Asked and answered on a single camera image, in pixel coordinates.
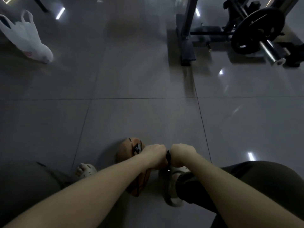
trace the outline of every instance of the person's left hand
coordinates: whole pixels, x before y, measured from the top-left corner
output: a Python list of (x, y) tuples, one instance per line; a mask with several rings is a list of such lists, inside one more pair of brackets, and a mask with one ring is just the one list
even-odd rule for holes
[(148, 168), (160, 170), (168, 164), (166, 153), (165, 145), (155, 144), (146, 146), (140, 154), (145, 156)]

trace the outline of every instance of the pant leg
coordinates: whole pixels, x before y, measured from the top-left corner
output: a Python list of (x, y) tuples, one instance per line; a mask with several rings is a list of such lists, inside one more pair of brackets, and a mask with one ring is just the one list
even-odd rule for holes
[(74, 182), (66, 174), (36, 162), (0, 166), (0, 227)]
[[(292, 169), (266, 161), (249, 161), (222, 169), (304, 220), (304, 180)], [(179, 176), (176, 192), (180, 199), (218, 214), (207, 191), (191, 172)]]

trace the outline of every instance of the person's right arm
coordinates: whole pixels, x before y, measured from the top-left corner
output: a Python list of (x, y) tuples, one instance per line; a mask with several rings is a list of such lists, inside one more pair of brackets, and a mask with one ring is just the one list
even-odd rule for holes
[(170, 154), (174, 167), (186, 166), (198, 178), (229, 228), (304, 227), (301, 219), (208, 162), (196, 153), (194, 147), (174, 144)]

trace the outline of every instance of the foot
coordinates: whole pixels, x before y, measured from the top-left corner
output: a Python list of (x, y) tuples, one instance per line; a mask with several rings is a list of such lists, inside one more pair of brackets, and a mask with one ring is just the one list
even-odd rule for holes
[(171, 176), (169, 178), (169, 182), (168, 182), (168, 199), (169, 199), (168, 202), (173, 207), (180, 207), (183, 205), (183, 200), (177, 196), (176, 182), (177, 182), (178, 177), (182, 173), (189, 172), (189, 170), (188, 170), (188, 168), (183, 166), (181, 168), (171, 167), (170, 171), (172, 174), (171, 174)]
[(79, 178), (86, 178), (97, 173), (95, 167), (91, 164), (81, 163), (75, 172), (75, 175)]

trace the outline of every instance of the hand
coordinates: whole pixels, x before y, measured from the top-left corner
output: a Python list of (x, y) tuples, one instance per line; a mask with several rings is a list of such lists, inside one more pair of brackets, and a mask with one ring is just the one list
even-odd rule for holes
[(163, 169), (167, 166), (165, 145), (149, 145), (140, 153), (144, 155), (147, 161), (147, 168)]
[(171, 165), (176, 168), (184, 166), (184, 157), (189, 153), (196, 153), (196, 150), (193, 146), (186, 144), (173, 144), (170, 149)]

